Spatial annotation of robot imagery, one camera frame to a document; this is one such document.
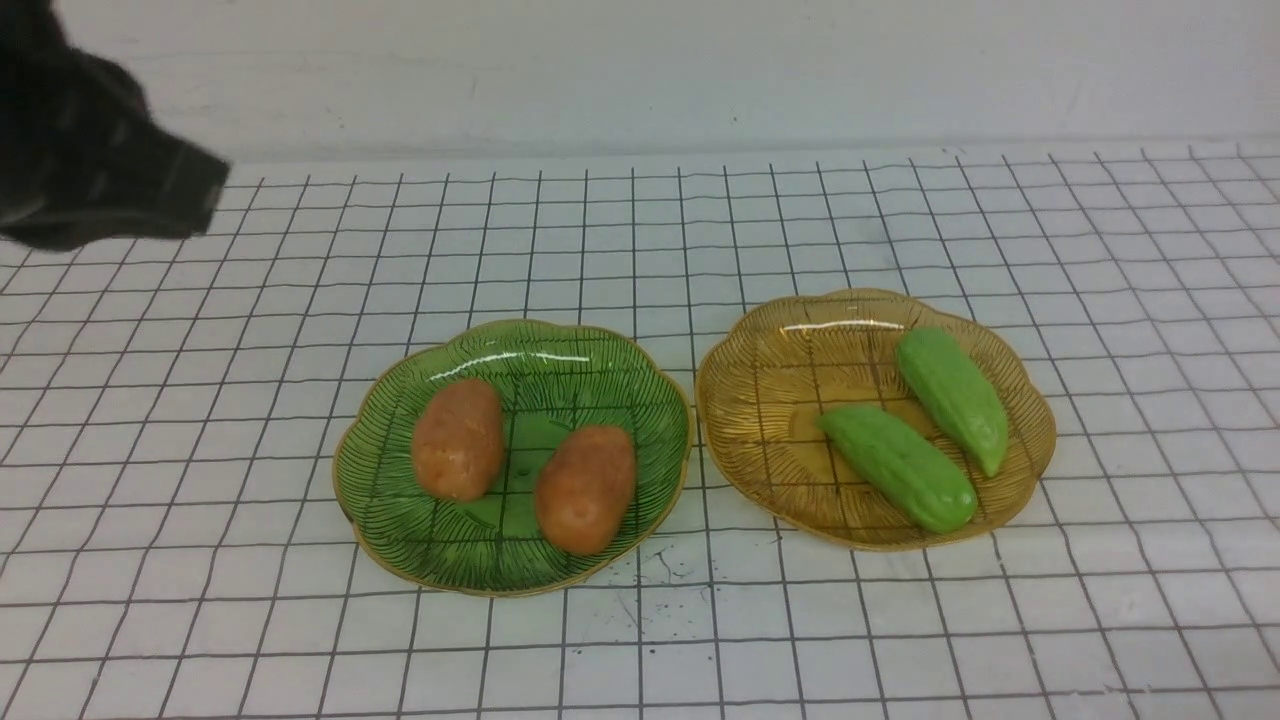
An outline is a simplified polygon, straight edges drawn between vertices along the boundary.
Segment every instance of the black fabric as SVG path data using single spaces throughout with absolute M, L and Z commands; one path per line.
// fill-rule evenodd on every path
M 186 240 L 229 170 L 160 128 L 127 69 L 70 46 L 50 0 L 0 0 L 0 236 L 51 251 Z

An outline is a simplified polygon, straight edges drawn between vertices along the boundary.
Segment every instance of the bitter melon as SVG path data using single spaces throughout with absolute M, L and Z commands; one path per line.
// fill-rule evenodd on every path
M 1009 415 L 960 343 L 942 328 L 911 329 L 897 343 L 897 368 L 938 429 L 996 477 L 1009 452 Z
M 911 425 L 874 405 L 824 413 L 818 427 L 849 465 L 932 533 L 964 527 L 978 507 L 969 478 Z

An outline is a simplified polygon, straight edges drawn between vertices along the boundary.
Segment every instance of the grid paper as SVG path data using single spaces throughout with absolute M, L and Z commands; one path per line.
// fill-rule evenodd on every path
M 247 169 L 206 238 L 0 246 L 0 715 L 1274 717 L 1280 149 L 774 160 Z M 850 552 L 699 443 L 567 591 L 356 550 L 332 454 L 415 348 L 586 323 L 691 391 L 746 309 L 847 286 L 1024 357 L 1061 437 L 1009 527 Z

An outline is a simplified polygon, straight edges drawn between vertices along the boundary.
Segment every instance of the potato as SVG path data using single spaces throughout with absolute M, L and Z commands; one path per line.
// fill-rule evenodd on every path
M 636 454 L 622 428 L 586 425 L 568 434 L 534 487 L 534 515 L 548 542 L 571 555 L 604 551 L 636 491 Z
M 493 386 L 468 378 L 440 388 L 413 425 L 417 484 L 440 500 L 480 500 L 502 471 L 503 441 L 502 398 Z

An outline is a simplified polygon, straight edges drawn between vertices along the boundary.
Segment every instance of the gold plate rim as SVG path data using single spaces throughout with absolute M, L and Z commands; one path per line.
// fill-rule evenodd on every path
M 444 350 L 445 347 L 448 347 L 448 346 L 451 346 L 451 345 L 453 345 L 453 343 L 456 343 L 456 342 L 466 338 L 467 336 L 470 336 L 472 333 L 477 333 L 477 332 L 481 332 L 481 331 L 485 331 L 485 329 L 493 329 L 493 328 L 495 328 L 498 325 L 508 325 L 508 324 L 509 325 L 516 325 L 516 324 L 520 324 L 520 325 L 540 325 L 540 327 L 550 327 L 550 328 L 559 328 L 559 329 L 580 328 L 580 329 L 586 329 L 586 331 L 594 331 L 594 332 L 607 333 L 607 334 L 611 334 L 613 337 L 617 337 L 618 340 L 622 340 L 622 341 L 626 341 L 626 342 L 631 343 L 631 346 L 640 354 L 640 356 L 644 357 L 649 363 L 649 366 L 650 366 L 650 369 L 653 369 L 654 374 L 657 374 L 659 378 L 662 378 L 668 386 L 671 386 L 672 389 L 676 391 L 676 395 L 680 397 L 681 402 L 684 402 L 684 406 L 685 406 L 685 425 L 689 428 L 689 432 L 685 436 L 685 452 L 684 452 L 684 456 L 681 457 L 681 462 L 680 462 L 680 486 L 678 486 L 678 489 L 675 493 L 672 493 L 671 501 L 668 501 L 667 506 L 663 507 L 662 512 L 658 514 L 657 520 L 649 527 L 649 529 L 646 529 L 645 532 L 643 532 L 639 536 L 636 536 L 635 541 L 632 541 L 630 544 L 627 544 L 626 547 L 623 547 L 621 551 L 618 551 L 617 553 L 612 555 L 611 557 L 608 557 L 608 559 L 598 562 L 596 565 L 593 565 L 591 568 L 588 568 L 586 570 L 582 570 L 581 573 L 577 573 L 575 575 L 570 575 L 568 578 L 563 578 L 559 582 L 550 583 L 550 584 L 547 584 L 547 585 L 539 585 L 536 588 L 524 588 L 524 589 L 518 589 L 518 591 L 480 591 L 480 589 L 468 588 L 468 587 L 453 587 L 453 585 L 448 585 L 448 584 L 444 584 L 444 583 L 431 583 L 431 582 L 424 580 L 422 578 L 415 578 L 415 577 L 410 575 L 408 573 L 403 573 L 403 571 L 401 571 L 401 570 L 390 566 L 385 560 L 383 560 L 383 557 L 380 555 L 378 555 L 369 546 L 367 541 L 365 539 L 364 533 L 360 529 L 360 521 L 356 520 L 347 511 L 347 507 L 343 505 L 342 491 L 339 489 L 340 486 L 338 483 L 338 456 L 342 455 L 343 447 L 347 445 L 347 438 L 351 434 L 351 432 L 364 419 L 365 413 L 367 410 L 369 401 L 370 401 L 370 398 L 374 395 L 374 389 L 376 389 L 378 386 L 383 380 L 385 380 L 388 375 L 390 375 L 392 373 L 394 373 L 397 368 L 399 368 L 401 365 L 408 363 L 410 360 L 413 360 L 415 357 L 417 357 L 420 355 L 426 355 L 429 352 L 439 352 L 439 351 Z M 352 419 L 351 424 L 347 425 L 347 429 L 342 433 L 342 438 L 338 441 L 338 445 L 334 447 L 334 451 L 333 451 L 333 466 L 330 468 L 329 475 L 330 475 L 330 483 L 333 484 L 334 497 L 338 501 L 338 507 L 342 510 L 343 516 L 351 524 L 351 532 L 352 532 L 352 534 L 356 538 L 356 544 L 360 546 L 361 551 L 364 551 L 364 553 L 366 556 L 369 556 L 369 559 L 372 560 L 383 570 L 387 570 L 392 575 L 396 575 L 397 578 L 399 578 L 399 579 L 402 579 L 404 582 L 412 583 L 412 584 L 415 584 L 415 585 L 417 585 L 420 588 L 426 588 L 426 589 L 433 589 L 433 591 L 456 592 L 458 594 L 466 594 L 466 596 L 471 596 L 471 597 L 488 597 L 488 598 L 530 597 L 530 596 L 544 594 L 544 593 L 556 592 L 558 589 L 563 589 L 563 588 L 567 588 L 567 587 L 571 587 L 571 585 L 576 585 L 576 584 L 586 580 L 591 575 L 595 575 L 600 570 L 604 570 L 609 565 L 617 562 L 625 555 L 627 555 L 628 552 L 631 552 L 632 550 L 635 550 L 636 547 L 639 547 L 640 543 L 643 543 L 644 541 L 649 539 L 649 537 L 653 536 L 653 533 L 657 532 L 657 529 L 659 527 L 662 527 L 663 523 L 667 521 L 667 518 L 676 509 L 676 505 L 680 502 L 680 498 L 685 495 L 685 484 L 689 482 L 689 459 L 692 455 L 696 437 L 698 437 L 698 425 L 696 425 L 696 419 L 694 418 L 692 406 L 691 406 L 691 404 L 689 401 L 689 393 L 685 392 L 685 388 L 680 387 L 680 383 L 677 383 L 675 380 L 675 378 L 672 378 L 660 366 L 658 366 L 658 363 L 654 361 L 653 356 L 649 355 L 649 352 L 644 347 L 641 347 L 640 343 L 637 343 L 636 341 L 626 337 L 625 334 L 622 334 L 622 333 L 620 333 L 617 331 L 611 331 L 608 328 L 602 328 L 602 327 L 598 327 L 598 325 L 562 324 L 562 323 L 550 323 L 550 322 L 547 322 L 547 320 L 535 320 L 535 319 L 529 319 L 529 318 L 509 318 L 509 319 L 502 319 L 502 320 L 490 320 L 488 323 L 481 323 L 479 325 L 467 328 L 467 329 L 462 331 L 461 333 L 453 336 L 452 338 L 447 340 L 445 342 L 442 342 L 439 345 L 433 345 L 431 347 L 424 347 L 422 350 L 419 350 L 416 352 L 411 352 L 411 354 L 406 355 L 404 357 L 401 357 L 399 360 L 397 360 L 396 363 L 393 363 L 385 370 L 383 370 L 383 373 L 380 375 L 378 375 L 378 379 L 375 379 L 369 386 L 369 389 L 365 392 L 365 397 L 360 401 L 360 410 L 356 411 L 356 416 Z
M 746 314 L 744 314 L 741 318 L 739 318 L 733 323 L 733 325 L 724 334 L 724 337 L 721 338 L 719 342 L 717 342 L 716 345 L 713 345 L 712 348 L 707 352 L 707 355 L 703 356 L 701 363 L 699 363 L 699 372 L 695 373 L 695 375 L 694 375 L 694 400 L 696 402 L 696 407 L 699 409 L 698 418 L 699 418 L 700 425 L 704 428 L 704 430 L 707 432 L 707 434 L 710 434 L 710 432 L 712 432 L 712 427 L 710 427 L 712 425 L 712 420 L 708 418 L 708 415 L 705 413 L 705 407 L 707 407 L 707 397 L 705 397 L 707 396 L 707 391 L 705 391 L 705 388 L 707 388 L 708 383 L 704 379 L 705 375 L 704 375 L 704 373 L 701 370 L 708 365 L 708 363 L 718 352 L 722 352 L 727 347 L 727 343 L 733 337 L 733 334 L 737 333 L 737 332 L 740 332 L 745 325 L 748 325 L 751 322 L 753 316 L 756 316 L 756 315 L 760 315 L 763 313 L 767 313 L 769 309 L 776 307 L 778 305 L 795 304 L 795 302 L 806 304 L 806 302 L 817 302 L 817 301 L 855 300 L 855 299 L 867 299 L 867 297 L 872 297 L 872 299 L 877 299 L 878 297 L 878 299 L 893 300 L 893 301 L 899 301 L 899 302 L 905 302 L 905 304 L 914 305 L 914 306 L 916 306 L 920 310 L 920 318 L 925 319 L 925 320 L 929 319 L 929 318 L 940 318 L 940 319 L 946 319 L 946 320 L 951 320 L 951 322 L 955 322 L 955 323 L 961 323 L 964 325 L 968 325 L 968 327 L 973 328 L 975 332 L 978 332 L 978 333 L 988 337 L 989 340 L 993 340 L 995 343 L 1004 352 L 1007 352 L 1011 357 L 1014 357 L 1014 359 L 1018 360 L 1018 364 L 1016 364 L 1018 373 L 1019 373 L 1018 379 L 1021 380 L 1023 384 L 1025 386 L 1027 393 L 1030 397 L 1030 400 L 1036 405 L 1039 405 L 1041 409 L 1043 409 L 1044 415 L 1048 418 L 1048 425 L 1050 425 L 1048 427 L 1048 438 L 1050 439 L 1048 439 L 1048 451 L 1043 455 L 1043 457 L 1036 460 L 1036 462 L 1032 466 L 1032 471 L 1028 473 L 1028 480 L 1024 480 L 1021 483 L 1021 486 L 1020 486 L 1021 492 L 1015 496 L 1015 500 L 1009 505 L 1009 509 L 1005 512 L 1002 512 L 1001 515 L 998 515 L 997 518 L 992 518 L 991 520 L 988 520 L 987 523 L 984 523 L 982 525 L 966 524 L 964 528 L 961 528 L 961 529 L 959 529 L 956 532 L 952 532 L 952 533 L 947 533 L 947 534 L 941 534 L 941 536 L 937 536 L 937 534 L 925 534 L 920 539 L 915 539 L 915 541 L 899 541 L 899 542 L 886 542 L 886 543 L 861 542 L 861 541 L 844 538 L 844 537 L 832 534 L 832 533 L 826 532 L 826 530 L 823 530 L 820 528 L 814 528 L 813 525 L 810 525 L 810 524 L 800 520 L 799 518 L 788 514 L 786 510 L 783 510 L 781 507 L 777 507 L 774 505 L 771 505 L 768 502 L 764 502 L 762 500 L 758 500 L 754 496 L 754 493 L 751 493 L 751 492 L 749 492 L 746 489 L 746 483 L 744 483 L 741 478 L 733 477 L 733 474 L 731 474 L 726 469 L 727 468 L 726 459 L 723 459 L 721 456 L 721 454 L 717 451 L 716 446 L 713 443 L 710 443 L 710 442 L 705 442 L 707 452 L 708 452 L 708 455 L 710 455 L 712 462 L 714 462 L 716 468 L 721 471 L 722 475 L 724 475 L 724 479 L 735 489 L 737 489 L 744 497 L 746 497 L 746 500 L 750 501 L 753 505 L 756 505 L 758 507 L 760 507 L 762 510 L 764 510 L 769 515 L 773 515 L 774 518 L 777 518 L 780 520 L 785 520 L 786 523 L 791 524 L 792 527 L 795 527 L 795 528 L 797 528 L 797 529 L 800 529 L 800 530 L 803 530 L 805 533 L 820 537 L 823 539 L 831 541 L 833 543 L 837 543 L 837 544 L 841 544 L 841 546 L 845 546 L 845 547 L 849 547 L 849 548 L 852 548 L 852 550 L 863 550 L 863 551 L 869 551 L 869 552 L 905 552 L 905 551 L 911 551 L 911 550 L 922 550 L 922 548 L 927 548 L 927 547 L 937 547 L 937 546 L 945 546 L 945 544 L 952 544 L 952 543 L 957 543 L 957 542 L 964 542 L 966 539 L 973 539 L 973 538 L 975 538 L 978 536 L 987 534 L 987 533 L 989 533 L 992 530 L 996 530 L 996 529 L 1000 529 L 1000 528 L 1007 525 L 1009 521 L 1012 520 L 1015 516 L 1018 516 L 1018 514 L 1021 512 L 1023 509 L 1027 507 L 1027 503 L 1030 502 L 1032 497 L 1036 495 L 1036 487 L 1039 484 L 1039 480 L 1043 477 L 1044 470 L 1048 469 L 1048 465 L 1050 465 L 1050 462 L 1053 459 L 1053 454 L 1057 451 L 1057 419 L 1053 416 L 1053 409 L 1050 406 L 1048 400 L 1039 391 L 1039 388 L 1037 388 L 1036 384 L 1032 382 L 1030 375 L 1027 373 L 1027 366 L 1021 361 L 1021 357 L 1019 357 L 1018 352 L 1014 351 L 1012 346 L 1010 346 L 1005 341 L 1005 338 L 1000 337 L 998 333 L 996 333 L 995 331 L 992 331 L 991 328 L 988 328 L 988 327 L 986 327 L 986 325 L 983 325 L 980 323 L 975 323 L 974 320 L 970 320 L 969 318 L 964 318 L 964 316 L 960 316 L 960 315 L 955 315 L 952 313 L 946 313 L 946 311 L 938 310 L 938 309 L 933 307 L 932 305 L 929 305 L 929 304 L 927 304 L 927 302 L 924 302 L 922 300 L 918 300 L 918 299 L 911 297 L 909 295 L 904 295 L 901 292 L 895 292 L 895 291 L 891 291 L 891 290 L 883 290 L 883 288 L 876 288 L 876 287 L 851 287 L 851 288 L 837 290 L 837 291 L 823 293 L 823 295 L 790 295 L 790 296 L 785 296 L 785 297 L 776 297 L 776 299 L 773 299 L 773 300 L 771 300 L 768 302 L 763 302 L 763 304 L 753 307 L 751 310 L 749 310 Z

